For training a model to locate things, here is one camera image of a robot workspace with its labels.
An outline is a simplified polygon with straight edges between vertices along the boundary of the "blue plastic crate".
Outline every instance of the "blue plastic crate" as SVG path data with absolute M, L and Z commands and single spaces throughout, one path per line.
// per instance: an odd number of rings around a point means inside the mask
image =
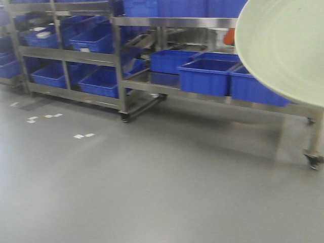
M 92 65 L 68 65 L 71 85 L 76 85 L 84 76 L 85 68 Z M 40 85 L 53 86 L 57 88 L 66 88 L 66 78 L 64 76 L 63 65 L 54 62 L 31 74 L 34 82 Z
M 55 26 L 50 25 L 46 29 L 42 30 L 42 32 L 49 31 L 52 34 L 47 38 L 37 38 L 37 34 L 39 32 L 36 31 L 27 31 L 26 33 L 21 33 L 21 37 L 25 38 L 26 43 L 30 47 L 44 47 L 44 48 L 58 48 L 59 42 L 57 38 L 57 34 L 55 32 Z M 70 39 L 76 36 L 75 29 L 73 26 L 64 28 L 62 31 L 62 40 L 63 45 L 70 45 Z
M 226 96 L 229 93 L 229 71 L 238 62 L 200 59 L 179 67 L 180 89 L 186 92 Z
M 9 24 L 8 13 L 5 10 L 0 10 L 0 26 Z
M 221 61 L 231 61 L 231 62 L 240 61 L 238 55 L 236 54 L 211 53 L 211 52 L 198 53 L 197 55 L 193 56 L 193 59 L 194 60 L 209 59 L 209 60 L 221 60 Z
M 72 16 L 61 20 L 61 27 L 74 27 L 77 34 L 81 34 L 97 26 L 98 17 L 101 16 Z
M 159 16 L 167 18 L 204 18 L 207 0 L 159 0 Z
M 125 14 L 129 17 L 159 17 L 159 0 L 124 0 Z
M 237 18 L 248 0 L 208 0 L 207 17 Z
M 12 52 L 13 45 L 10 36 L 0 38 L 0 57 Z
M 151 54 L 151 70 L 154 72 L 164 72 L 179 74 L 178 67 L 191 62 L 192 56 L 198 52 L 162 50 Z
M 132 75 L 144 68 L 144 61 L 136 60 L 133 69 L 124 75 Z M 114 67 L 99 67 L 97 71 L 81 80 L 79 85 L 86 93 L 118 98 L 117 75 Z
M 0 77 L 12 78 L 21 72 L 19 61 L 13 53 L 0 56 Z
M 113 36 L 107 28 L 96 27 L 70 39 L 73 48 L 77 51 L 89 49 L 95 53 L 113 53 Z
M 286 106 L 289 103 L 288 99 L 257 81 L 243 66 L 231 72 L 230 76 L 233 99 L 275 106 Z

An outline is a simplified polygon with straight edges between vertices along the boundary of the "gray floor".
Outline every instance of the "gray floor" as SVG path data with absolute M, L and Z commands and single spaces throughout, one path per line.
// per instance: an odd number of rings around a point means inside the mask
M 0 112 L 1 243 L 324 241 L 305 118 L 171 98 L 123 124 L 5 87 Z

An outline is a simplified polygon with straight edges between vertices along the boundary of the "metal rack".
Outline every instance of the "metal rack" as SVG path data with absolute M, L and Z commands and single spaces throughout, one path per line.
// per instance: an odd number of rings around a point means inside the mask
M 24 78 L 26 80 L 26 89 L 30 93 L 42 93 L 52 96 L 63 97 L 71 100 L 101 105 L 119 110 L 121 118 L 124 122 L 129 122 L 134 116 L 141 114 L 147 108 L 164 101 L 167 95 L 184 97 L 189 99 L 203 100 L 206 102 L 226 104 L 229 106 L 249 107 L 257 110 L 266 110 L 270 112 L 278 112 L 284 114 L 292 114 L 304 116 L 309 119 L 312 127 L 312 137 L 309 149 L 305 155 L 309 160 L 310 166 L 317 169 L 324 162 L 323 157 L 317 152 L 320 140 L 320 132 L 323 122 L 323 111 L 311 107 L 305 107 L 298 104 L 290 104 L 287 107 L 276 107 L 251 103 L 245 101 L 234 100 L 231 97 L 216 97 L 201 95 L 195 93 L 183 92 L 179 89 L 179 77 L 177 75 L 161 74 L 165 80 L 172 80 L 172 86 L 161 85 L 154 82 L 154 73 L 146 69 L 140 73 L 134 74 L 127 78 L 123 75 L 123 51 L 137 43 L 137 46 L 144 47 L 149 43 L 157 42 L 157 49 L 167 48 L 167 36 L 169 27 L 172 28 L 235 28 L 236 19 L 234 18 L 129 18 L 116 17 L 112 1 L 105 2 L 83 2 L 83 3 L 50 3 L 42 4 L 9 4 L 9 0 L 5 1 L 5 7 L 9 11 L 11 24 L 14 26 L 14 17 L 29 12 L 47 12 L 53 16 L 56 26 L 56 32 L 59 37 L 60 49 L 35 48 L 19 45 L 18 33 L 14 31 L 14 45 L 17 54 L 22 61 L 24 70 Z M 64 50 L 62 47 L 60 21 L 58 16 L 72 15 L 103 15 L 112 20 L 114 32 L 114 54 L 101 53 L 83 53 L 78 51 Z M 120 26 L 150 26 L 156 27 L 156 32 L 148 34 L 146 38 L 139 39 L 139 42 L 130 41 L 125 46 L 121 45 Z M 29 80 L 23 57 L 38 57 L 45 59 L 60 60 L 63 63 L 64 73 L 67 80 L 67 89 L 49 87 L 33 83 Z M 99 66 L 116 67 L 119 99 L 87 94 L 71 89 L 69 82 L 69 74 L 66 62 L 79 62 L 95 64 Z M 157 93 L 157 97 L 150 100 L 145 105 L 134 109 L 132 104 L 136 98 L 143 92 Z
M 167 27 L 200 27 L 200 28 L 235 28 L 236 19 L 231 18 L 127 18 L 119 17 L 113 18 L 113 23 L 116 26 L 156 26 L 160 30 L 159 45 L 166 47 L 166 28 Z M 120 36 L 119 28 L 116 28 L 116 36 Z M 119 77 L 122 77 L 122 70 L 119 70 Z M 158 82 L 154 82 L 154 72 L 150 72 L 149 69 L 144 70 L 138 74 L 132 75 L 127 78 L 123 78 L 119 81 L 120 93 L 124 94 L 126 88 L 159 93 L 166 97 L 167 95 L 183 97 L 189 99 L 203 100 L 207 102 L 213 102 L 218 104 L 226 104 L 230 106 L 238 107 L 249 107 L 257 110 L 266 110 L 270 112 L 277 112 L 283 114 L 291 114 L 297 116 L 307 117 L 309 124 L 313 125 L 312 137 L 309 145 L 309 149 L 305 151 L 305 156 L 309 160 L 310 167 L 313 169 L 318 169 L 318 167 L 324 163 L 324 158 L 318 153 L 320 134 L 322 130 L 323 122 L 323 111 L 306 107 L 298 104 L 290 104 L 287 107 L 277 107 L 271 105 L 263 105 L 258 103 L 234 100 L 231 97 L 216 97 L 201 95 L 195 93 L 183 92 L 179 88 L 180 80 L 178 75 L 171 74 L 159 74 L 163 75 L 164 80 L 168 80 L 172 83 L 172 86 L 161 85 Z M 125 122 L 131 119 L 131 113 L 127 106 L 121 109 L 122 118 Z

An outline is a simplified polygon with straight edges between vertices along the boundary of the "white bowl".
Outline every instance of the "white bowl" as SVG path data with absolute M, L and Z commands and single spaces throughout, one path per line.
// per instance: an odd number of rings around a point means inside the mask
M 324 0 L 249 0 L 235 32 L 237 53 L 265 86 L 324 108 Z

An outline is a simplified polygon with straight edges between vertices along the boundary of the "stainless steel shelf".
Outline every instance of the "stainless steel shelf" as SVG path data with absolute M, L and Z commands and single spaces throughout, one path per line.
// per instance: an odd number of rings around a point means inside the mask
M 234 100 L 231 97 L 218 97 L 184 92 L 180 90 L 180 78 L 178 75 L 150 72 L 148 70 L 123 80 L 123 85 L 124 87 L 130 89 L 208 101 L 225 105 L 253 108 L 257 110 L 266 110 L 276 113 L 299 115 L 304 117 L 314 117 L 318 115 L 318 110 L 310 109 L 309 107 L 297 104 L 290 104 L 286 107 L 279 107 L 241 100 Z
M 84 92 L 61 89 L 46 85 L 39 85 L 35 83 L 28 84 L 30 91 L 37 92 L 45 95 L 61 97 L 65 99 L 85 102 L 88 104 L 100 105 L 112 109 L 120 109 L 120 100 L 105 96 L 92 95 Z
M 236 18 L 128 18 L 116 17 L 119 26 L 235 28 Z
M 113 6 L 110 1 L 104 2 L 75 2 L 75 3 L 54 3 L 57 15 L 80 15 L 82 13 L 110 14 L 113 13 Z M 38 4 L 9 4 L 12 13 L 28 12 L 52 12 L 51 3 Z
M 99 66 L 115 66 L 115 56 L 113 54 L 25 46 L 20 46 L 19 49 L 21 54 L 26 57 L 39 57 L 68 62 L 80 62 Z
M 0 77 L 0 84 L 7 85 L 10 87 L 17 87 L 23 83 L 23 76 L 18 75 L 13 78 Z

